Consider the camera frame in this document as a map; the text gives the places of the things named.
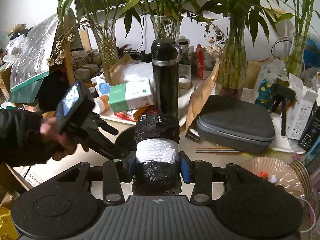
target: table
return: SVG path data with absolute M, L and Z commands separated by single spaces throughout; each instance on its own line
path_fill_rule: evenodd
M 129 124 L 108 121 L 108 124 L 117 128 L 119 133 L 121 133 L 126 128 L 130 127 Z M 117 136 L 108 134 L 107 132 L 101 130 L 101 132 L 108 137 L 112 142 L 116 140 Z M 215 167 L 225 167 L 227 163 L 237 163 L 240 164 L 254 156 L 248 154 L 234 153 L 234 154 L 223 154 L 217 155 L 212 153 L 195 153 L 196 148 L 209 148 L 215 147 L 215 144 L 200 140 L 200 143 L 195 143 L 190 139 L 184 137 L 184 127 L 180 129 L 180 143 L 179 151 L 184 151 L 191 160 L 203 160 L 210 162 Z M 278 153 L 278 158 L 283 159 L 286 162 L 290 162 L 291 156 L 288 153 Z M 52 159 L 48 161 L 47 164 L 36 164 L 30 168 L 30 173 L 40 179 L 40 182 L 46 181 L 60 172 L 72 167 L 79 162 L 89 162 L 90 166 L 100 166 L 103 165 L 108 159 L 99 155 L 98 153 L 90 150 L 88 153 L 82 150 L 81 146 L 78 146 L 74 155 L 67 156 L 59 162 Z M 132 194 L 131 190 L 132 183 L 126 184 L 121 183 L 124 197 L 128 198 Z M 182 182 L 182 193 L 181 195 L 186 195 L 190 198 L 193 189 L 193 184 L 185 184 Z M 92 182 L 92 195 L 98 199 L 102 199 L 102 182 Z M 218 199 L 223 194 L 223 183 L 213 183 L 212 187 L 212 199 Z

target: gray ribbed plate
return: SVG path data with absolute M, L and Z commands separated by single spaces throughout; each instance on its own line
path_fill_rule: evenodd
M 97 223 L 69 240 L 241 240 L 215 218 L 208 207 L 186 196 L 129 196 L 121 206 L 107 207 Z

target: black thermos bottle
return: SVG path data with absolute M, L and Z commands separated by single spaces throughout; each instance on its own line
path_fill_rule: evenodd
M 178 75 L 182 49 L 174 40 L 158 39 L 152 43 L 151 54 L 158 111 L 178 118 Z

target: green and white box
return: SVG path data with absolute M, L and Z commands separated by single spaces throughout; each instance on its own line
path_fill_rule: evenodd
M 113 86 L 109 95 L 109 106 L 114 113 L 154 105 L 150 80 L 128 82 Z

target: device screen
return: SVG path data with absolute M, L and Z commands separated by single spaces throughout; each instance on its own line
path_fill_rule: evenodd
M 79 91 L 76 85 L 74 85 L 65 98 L 62 100 L 63 105 L 63 115 L 66 116 L 70 109 L 75 105 L 75 103 L 79 100 Z

